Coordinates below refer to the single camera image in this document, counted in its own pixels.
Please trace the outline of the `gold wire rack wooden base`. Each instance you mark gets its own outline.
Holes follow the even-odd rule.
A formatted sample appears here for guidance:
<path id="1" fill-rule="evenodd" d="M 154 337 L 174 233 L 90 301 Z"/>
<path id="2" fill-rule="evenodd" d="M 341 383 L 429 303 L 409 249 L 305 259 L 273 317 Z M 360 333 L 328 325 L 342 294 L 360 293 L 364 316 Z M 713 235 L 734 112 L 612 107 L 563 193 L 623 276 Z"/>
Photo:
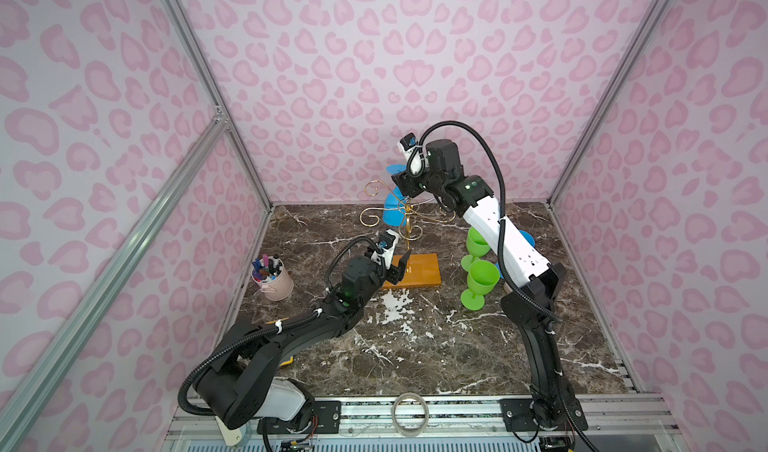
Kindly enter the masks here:
<path id="1" fill-rule="evenodd" d="M 390 187 L 381 180 L 371 180 L 364 187 L 364 191 L 368 196 L 376 197 L 380 188 L 385 188 L 388 194 L 390 194 L 394 187 Z M 400 242 L 404 244 L 406 251 L 410 253 L 407 273 L 403 281 L 396 285 L 397 287 L 410 289 L 436 287 L 442 284 L 437 254 L 415 253 L 413 251 L 414 242 L 424 236 L 422 224 L 446 225 L 456 218 L 455 212 L 448 213 L 441 207 L 434 209 L 432 207 L 433 202 L 433 199 L 416 202 L 413 199 L 405 198 L 405 219 L 399 227 L 388 226 L 382 220 L 384 204 L 368 206 L 359 214 L 359 221 L 365 227 L 374 228 L 385 224 L 389 228 L 395 229 L 400 234 Z M 384 288 L 392 289 L 396 286 L 386 283 Z"/>

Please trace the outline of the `aluminium front rail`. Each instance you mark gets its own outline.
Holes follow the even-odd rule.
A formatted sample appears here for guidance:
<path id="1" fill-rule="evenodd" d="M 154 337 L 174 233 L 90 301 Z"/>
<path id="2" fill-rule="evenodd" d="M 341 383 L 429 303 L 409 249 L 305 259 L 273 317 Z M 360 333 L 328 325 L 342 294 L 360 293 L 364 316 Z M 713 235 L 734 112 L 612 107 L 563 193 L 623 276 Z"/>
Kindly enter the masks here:
<path id="1" fill-rule="evenodd" d="M 301 451 L 575 451 L 572 430 L 520 430 L 524 396 L 324 397 Z M 576 416 L 601 451 L 685 451 L 682 430 L 659 394 L 581 395 Z"/>

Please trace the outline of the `blue wine glass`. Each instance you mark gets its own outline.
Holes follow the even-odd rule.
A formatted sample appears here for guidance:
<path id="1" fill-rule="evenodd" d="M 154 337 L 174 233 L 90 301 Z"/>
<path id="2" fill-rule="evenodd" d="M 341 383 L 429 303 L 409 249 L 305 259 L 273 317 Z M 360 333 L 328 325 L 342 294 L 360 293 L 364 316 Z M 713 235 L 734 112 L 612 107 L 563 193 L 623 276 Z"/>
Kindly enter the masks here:
<path id="1" fill-rule="evenodd" d="M 546 264 L 546 260 L 541 258 L 529 241 L 528 235 L 514 227 L 506 227 L 504 237 L 496 241 L 496 246 L 499 265 L 504 266 L 502 274 L 509 276 L 517 285 L 528 283 L 531 276 L 540 273 L 540 266 Z"/>
<path id="2" fill-rule="evenodd" d="M 382 220 L 391 227 L 399 227 L 405 219 L 405 198 L 395 186 L 384 202 Z"/>

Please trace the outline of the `green wine glass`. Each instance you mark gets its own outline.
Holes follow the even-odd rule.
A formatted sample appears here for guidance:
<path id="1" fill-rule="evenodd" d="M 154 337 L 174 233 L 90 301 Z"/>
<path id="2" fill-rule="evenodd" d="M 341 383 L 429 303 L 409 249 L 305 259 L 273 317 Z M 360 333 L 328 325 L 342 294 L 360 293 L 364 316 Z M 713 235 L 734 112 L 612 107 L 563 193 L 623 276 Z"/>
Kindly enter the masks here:
<path id="1" fill-rule="evenodd" d="M 461 259 L 461 267 L 469 271 L 473 262 L 487 255 L 491 247 L 481 233 L 474 227 L 470 228 L 466 238 L 467 254 Z"/>
<path id="2" fill-rule="evenodd" d="M 462 305 L 472 311 L 482 309 L 486 295 L 496 287 L 500 278 L 500 271 L 492 262 L 474 261 L 467 273 L 467 288 L 461 294 Z"/>

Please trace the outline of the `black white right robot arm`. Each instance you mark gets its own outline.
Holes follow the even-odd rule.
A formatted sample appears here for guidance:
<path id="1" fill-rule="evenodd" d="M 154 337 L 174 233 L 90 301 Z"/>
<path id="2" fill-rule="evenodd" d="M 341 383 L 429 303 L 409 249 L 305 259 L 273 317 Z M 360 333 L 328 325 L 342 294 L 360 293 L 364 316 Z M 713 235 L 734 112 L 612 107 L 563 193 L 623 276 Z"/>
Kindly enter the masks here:
<path id="1" fill-rule="evenodd" d="M 497 255 L 501 278 L 510 288 L 501 308 L 519 330 L 531 370 L 532 402 L 523 420 L 541 431 L 584 431 L 585 417 L 564 374 L 555 332 L 555 301 L 566 277 L 564 266 L 549 261 L 523 237 L 483 178 L 464 172 L 455 142 L 438 139 L 423 145 L 408 134 L 398 147 L 406 166 L 393 181 L 403 195 L 432 194 Z"/>

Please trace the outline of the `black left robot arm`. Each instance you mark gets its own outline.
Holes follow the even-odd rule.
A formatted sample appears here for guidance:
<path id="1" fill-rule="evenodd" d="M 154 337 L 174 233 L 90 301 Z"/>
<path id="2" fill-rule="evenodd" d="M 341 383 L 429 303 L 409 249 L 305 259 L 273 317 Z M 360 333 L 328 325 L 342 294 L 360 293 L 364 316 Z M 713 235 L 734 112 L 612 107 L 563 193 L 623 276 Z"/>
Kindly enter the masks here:
<path id="1" fill-rule="evenodd" d="M 214 416 L 230 430 L 256 418 L 304 431 L 313 421 L 315 398 L 298 381 L 278 378 L 280 365 L 352 330 L 384 283 L 396 284 L 404 278 L 409 258 L 405 254 L 385 268 L 372 258 L 358 256 L 310 311 L 273 323 L 236 323 L 184 379 L 177 395 L 179 407 L 191 415 Z"/>

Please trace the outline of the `yellow calculator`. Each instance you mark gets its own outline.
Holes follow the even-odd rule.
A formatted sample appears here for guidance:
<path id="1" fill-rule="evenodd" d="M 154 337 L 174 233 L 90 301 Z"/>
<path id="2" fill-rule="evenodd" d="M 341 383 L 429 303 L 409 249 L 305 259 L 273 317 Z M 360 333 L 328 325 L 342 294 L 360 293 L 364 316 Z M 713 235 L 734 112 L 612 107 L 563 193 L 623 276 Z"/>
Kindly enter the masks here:
<path id="1" fill-rule="evenodd" d="M 287 358 L 287 359 L 283 360 L 283 361 L 280 363 L 279 367 L 280 367 L 280 368 L 282 368 L 282 367 L 287 367 L 287 366 L 291 365 L 292 363 L 294 363 L 294 360 L 295 360 L 295 357 L 294 357 L 294 356 L 290 356 L 289 358 Z"/>

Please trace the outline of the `pink pen holder cup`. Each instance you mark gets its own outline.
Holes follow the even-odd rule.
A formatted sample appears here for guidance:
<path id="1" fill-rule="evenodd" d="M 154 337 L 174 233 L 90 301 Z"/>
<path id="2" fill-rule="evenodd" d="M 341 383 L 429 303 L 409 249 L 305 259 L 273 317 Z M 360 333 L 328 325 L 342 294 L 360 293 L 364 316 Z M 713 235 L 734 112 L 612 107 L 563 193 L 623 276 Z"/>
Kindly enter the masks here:
<path id="1" fill-rule="evenodd" d="M 254 260 L 251 278 L 261 294 L 273 302 L 288 298 L 294 290 L 294 281 L 279 255 L 262 254 Z"/>

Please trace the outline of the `aluminium frame strut left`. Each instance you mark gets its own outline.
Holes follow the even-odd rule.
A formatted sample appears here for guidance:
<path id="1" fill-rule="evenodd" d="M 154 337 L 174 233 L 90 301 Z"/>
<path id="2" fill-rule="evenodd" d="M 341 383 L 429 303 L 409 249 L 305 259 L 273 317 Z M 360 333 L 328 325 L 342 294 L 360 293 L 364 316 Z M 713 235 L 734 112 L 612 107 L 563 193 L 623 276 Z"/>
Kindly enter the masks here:
<path id="1" fill-rule="evenodd" d="M 228 128 L 221 117 L 207 126 L 20 383 L 1 415 L 3 451 L 19 448 Z"/>

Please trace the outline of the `clear tape roll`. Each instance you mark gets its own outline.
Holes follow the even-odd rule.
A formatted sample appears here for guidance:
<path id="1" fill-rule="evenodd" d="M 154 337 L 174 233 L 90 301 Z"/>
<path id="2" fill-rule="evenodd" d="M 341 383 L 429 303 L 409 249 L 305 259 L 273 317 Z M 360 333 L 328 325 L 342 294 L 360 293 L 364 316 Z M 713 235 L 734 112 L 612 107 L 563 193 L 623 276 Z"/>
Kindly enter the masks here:
<path id="1" fill-rule="evenodd" d="M 403 437 L 418 437 L 429 425 L 429 405 L 421 395 L 405 392 L 394 400 L 390 416 L 396 433 Z"/>

